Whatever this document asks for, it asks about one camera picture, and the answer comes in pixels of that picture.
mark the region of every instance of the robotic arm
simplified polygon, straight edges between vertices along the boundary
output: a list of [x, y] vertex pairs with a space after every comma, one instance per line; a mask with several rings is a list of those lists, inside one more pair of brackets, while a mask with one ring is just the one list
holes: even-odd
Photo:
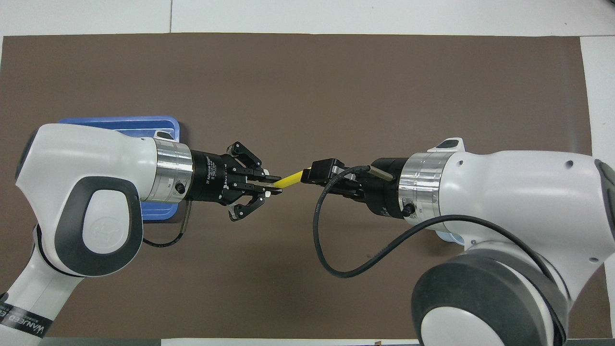
[[[316, 161], [301, 181], [325, 186], [314, 241], [336, 276], [362, 273], [426, 227], [463, 239], [461, 255], [425, 272], [415, 286], [413, 322], [426, 346], [561, 345], [572, 304], [615, 252], [615, 172], [586, 155], [475, 155], [451, 138], [370, 166]], [[413, 228], [361, 267], [339, 272], [320, 250], [318, 215], [327, 192]]]
[[[94, 127], [48, 124], [23, 151], [15, 175], [38, 220], [30, 261], [0, 298], [3, 345], [36, 345], [84, 277], [114, 273], [143, 240], [140, 201], [217, 202], [237, 221], [280, 189], [241, 143], [215, 155], [167, 133], [133, 138]], [[246, 205], [237, 200], [251, 196]]]

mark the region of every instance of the blue plastic container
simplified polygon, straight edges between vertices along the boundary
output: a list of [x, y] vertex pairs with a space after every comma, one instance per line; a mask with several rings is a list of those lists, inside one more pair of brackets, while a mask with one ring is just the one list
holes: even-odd
[[[159, 116], [118, 116], [102, 118], [65, 118], [58, 123], [77, 124], [115, 130], [131, 137], [154, 137], [156, 131], [165, 131], [180, 140], [180, 124], [175, 118]], [[175, 215], [177, 204], [141, 202], [143, 220], [161, 221]]]

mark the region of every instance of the black cable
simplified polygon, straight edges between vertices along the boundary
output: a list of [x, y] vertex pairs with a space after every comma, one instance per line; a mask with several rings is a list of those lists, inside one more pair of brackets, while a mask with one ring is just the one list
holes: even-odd
[[179, 232], [179, 234], [177, 234], [175, 239], [169, 241], [168, 243], [159, 244], [159, 243], [154, 243], [152, 241], [149, 241], [149, 240], [143, 238], [143, 242], [145, 244], [153, 246], [153, 247], [167, 247], [167, 246], [171, 246], [171, 245], [177, 243], [181, 239], [181, 237], [184, 235], [184, 233], [186, 233], [186, 228], [188, 227], [188, 218], [190, 217], [190, 209], [191, 208], [192, 208], [192, 201], [187, 200], [186, 201], [186, 213], [184, 214], [184, 217], [181, 220], [180, 232]]
[[327, 183], [327, 185], [325, 186], [324, 190], [320, 194], [320, 198], [318, 199], [318, 202], [316, 203], [316, 209], [314, 211], [314, 220], [312, 221], [312, 231], [314, 232], [314, 246], [316, 247], [316, 254], [318, 255], [318, 259], [320, 260], [320, 263], [333, 276], [337, 276], [338, 278], [352, 278], [353, 276], [357, 276], [357, 275], [363, 273], [364, 271], [368, 270], [369, 268], [373, 267], [382, 258], [384, 258], [384, 256], [388, 255], [393, 249], [395, 249], [397, 246], [399, 246], [399, 244], [401, 244], [403, 241], [405, 241], [409, 237], [413, 236], [417, 232], [419, 232], [419, 231], [421, 231], [421, 230], [423, 230], [423, 229], [425, 229], [425, 228], [427, 228], [429, 226], [432, 226], [432, 225], [435, 225], [437, 223], [440, 223], [440, 222], [446, 222], [446, 221], [465, 221], [465, 222], [472, 222], [472, 223], [476, 223], [476, 224], [481, 225], [481, 226], [485, 226], [487, 228], [490, 228], [490, 229], [498, 232], [500, 235], [506, 237], [508, 240], [513, 242], [515, 245], [517, 245], [521, 250], [523, 250], [526, 254], [528, 254], [528, 256], [534, 261], [534, 263], [536, 263], [538, 268], [540, 268], [542, 273], [549, 280], [551, 280], [553, 283], [556, 283], [555, 282], [555, 278], [553, 277], [553, 274], [551, 274], [551, 272], [547, 268], [547, 265], [541, 259], [540, 255], [538, 253], [534, 252], [522, 240], [520, 240], [515, 235], [513, 235], [511, 232], [503, 229], [502, 227], [496, 225], [493, 222], [489, 222], [487, 220], [483, 220], [481, 218], [474, 217], [474, 216], [468, 216], [468, 215], [443, 215], [443, 216], [434, 217], [433, 219], [429, 219], [429, 220], [425, 220], [423, 222], [420, 222], [417, 225], [415, 225], [414, 227], [410, 228], [409, 230], [403, 232], [395, 240], [391, 241], [387, 246], [385, 246], [384, 249], [380, 250], [380, 252], [377, 253], [374, 257], [372, 257], [370, 260], [368, 260], [364, 264], [358, 266], [357, 268], [355, 268], [353, 270], [349, 270], [347, 272], [341, 272], [339, 270], [334, 269], [333, 267], [331, 267], [331, 265], [329, 265], [329, 263], [325, 259], [325, 256], [322, 253], [322, 248], [320, 247], [320, 237], [319, 237], [319, 231], [318, 231], [318, 221], [319, 221], [319, 218], [320, 218], [320, 210], [322, 208], [322, 203], [325, 200], [325, 197], [327, 196], [329, 191], [333, 188], [333, 186], [336, 183], [338, 183], [340, 180], [342, 180], [345, 176], [347, 176], [349, 174], [356, 174], [356, 173], [359, 173], [359, 172], [366, 172], [366, 171], [369, 171], [369, 170], [370, 170], [369, 166], [356, 166], [356, 167], [352, 167], [352, 168], [349, 168], [349, 169], [346, 169], [346, 170], [342, 171], [338, 175], [334, 176]]

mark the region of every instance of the black screw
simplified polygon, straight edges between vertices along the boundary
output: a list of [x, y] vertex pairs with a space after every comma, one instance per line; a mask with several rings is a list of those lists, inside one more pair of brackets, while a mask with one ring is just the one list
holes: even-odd
[[183, 195], [186, 192], [186, 187], [182, 183], [175, 184], [175, 191], [179, 192], [180, 195]]
[[416, 210], [416, 209], [415, 209], [415, 205], [414, 205], [414, 204], [412, 204], [412, 203], [408, 203], [408, 204], [406, 204], [405, 206], [403, 206], [403, 209], [402, 209], [402, 215], [403, 215], [404, 217], [408, 217], [408, 216], [410, 216], [410, 215], [414, 214], [414, 213], [415, 213], [415, 210]]

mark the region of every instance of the yellow object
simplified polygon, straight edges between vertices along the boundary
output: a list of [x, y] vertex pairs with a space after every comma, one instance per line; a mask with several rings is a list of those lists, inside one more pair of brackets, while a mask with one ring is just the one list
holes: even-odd
[[301, 181], [301, 175], [303, 174], [303, 171], [299, 171], [293, 175], [289, 175], [286, 178], [282, 178], [278, 181], [276, 181], [275, 183], [273, 183], [273, 187], [275, 188], [287, 188], [290, 185], [296, 184], [298, 182]]

